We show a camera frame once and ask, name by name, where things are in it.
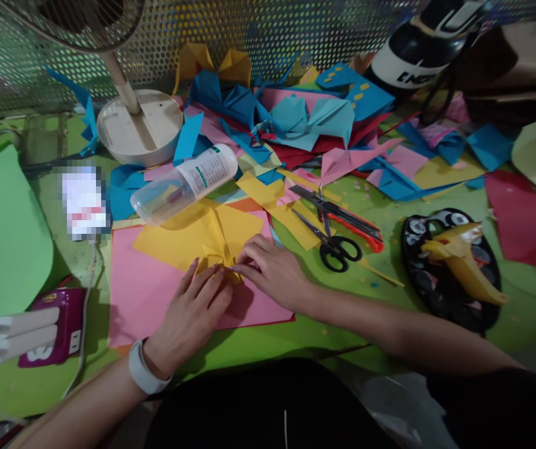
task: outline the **table surface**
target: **table surface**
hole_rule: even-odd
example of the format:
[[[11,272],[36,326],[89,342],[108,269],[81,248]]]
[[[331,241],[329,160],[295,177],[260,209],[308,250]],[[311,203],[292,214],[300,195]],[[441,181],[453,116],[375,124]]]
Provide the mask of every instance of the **table surface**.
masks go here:
[[[69,119],[69,152],[74,153],[83,147],[84,140],[80,137],[83,127],[78,117]],[[111,170],[118,162],[104,151],[101,153],[92,160],[102,167],[109,179]],[[32,181],[31,185],[54,239],[54,265],[43,290],[56,287],[68,273],[72,273],[82,285],[86,284],[90,276],[91,249],[87,242],[71,242],[66,235],[65,215],[58,200],[56,176],[43,176]],[[405,217],[415,213],[428,215],[446,207],[459,208],[475,220],[482,221],[484,233],[499,262],[503,290],[510,298],[509,304],[502,309],[498,323],[487,333],[487,338],[507,352],[536,345],[536,268],[502,258],[497,231],[487,212],[489,206],[484,189],[470,190],[461,186],[431,203],[423,200],[396,203],[372,186],[365,190],[366,186],[363,180],[346,176],[328,189],[339,194],[352,212],[381,228],[385,250],[381,254],[373,254],[366,248],[365,254],[371,266],[404,282],[406,288],[390,284],[357,263],[351,263],[349,271],[343,274],[328,271],[320,261],[317,248],[303,251],[289,232],[274,221],[280,239],[299,256],[304,272],[312,281],[325,287],[373,297],[387,304],[423,310],[401,263],[399,238],[402,222]],[[336,223],[333,223],[333,227],[342,235],[353,236]],[[110,242],[104,240],[101,247],[108,244]],[[109,349],[107,345],[110,291],[103,274],[104,268],[100,269],[100,266],[87,310],[84,377],[118,357],[117,351]],[[320,360],[334,358],[375,372],[390,370],[391,365],[385,355],[367,344],[364,339],[347,331],[297,316],[295,322],[215,332],[208,345],[179,370],[178,377],[183,380],[207,370],[292,356]],[[62,398],[77,371],[78,362],[78,358],[73,357],[62,365],[36,369],[19,369],[16,360],[1,364],[0,410],[24,417],[50,409]]]

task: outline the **black water bottle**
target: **black water bottle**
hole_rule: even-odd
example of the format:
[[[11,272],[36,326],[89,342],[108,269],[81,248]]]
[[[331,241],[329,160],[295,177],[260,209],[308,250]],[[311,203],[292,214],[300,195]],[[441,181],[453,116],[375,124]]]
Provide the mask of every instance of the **black water bottle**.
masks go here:
[[[487,1],[431,0],[393,33],[364,76],[395,97],[395,107],[427,85],[461,52]]]

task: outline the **electric fan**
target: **electric fan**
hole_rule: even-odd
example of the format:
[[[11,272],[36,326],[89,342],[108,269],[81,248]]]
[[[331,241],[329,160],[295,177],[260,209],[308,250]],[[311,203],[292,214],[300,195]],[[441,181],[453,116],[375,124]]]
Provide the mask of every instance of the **electric fan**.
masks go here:
[[[0,0],[0,12],[69,49],[97,54],[119,98],[97,119],[101,142],[122,163],[146,167],[170,159],[183,124],[179,105],[157,90],[133,90],[115,50],[134,35],[147,0]]]

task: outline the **white plastic bottle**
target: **white plastic bottle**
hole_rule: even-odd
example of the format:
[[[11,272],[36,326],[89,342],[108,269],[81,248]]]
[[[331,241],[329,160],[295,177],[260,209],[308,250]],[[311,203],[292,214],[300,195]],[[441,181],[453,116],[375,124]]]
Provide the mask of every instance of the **white plastic bottle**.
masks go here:
[[[238,166],[235,153],[219,143],[140,188],[131,205],[145,223],[159,226],[232,179]]]

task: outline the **perforated metal panel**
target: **perforated metal panel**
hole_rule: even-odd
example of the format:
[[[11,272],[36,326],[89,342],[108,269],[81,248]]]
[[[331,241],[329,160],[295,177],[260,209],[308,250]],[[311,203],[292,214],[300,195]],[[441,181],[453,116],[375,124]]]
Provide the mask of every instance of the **perforated metal panel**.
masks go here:
[[[298,52],[319,69],[375,51],[392,30],[427,0],[149,0],[133,39],[119,51],[135,87],[171,92],[177,54],[188,41],[206,42],[218,66],[229,48],[247,51],[252,79],[278,78]],[[536,0],[498,1],[486,26],[536,16]],[[0,115],[68,110],[68,89],[50,80],[43,66],[69,76],[95,99],[116,96],[97,56],[64,49],[0,16]]]

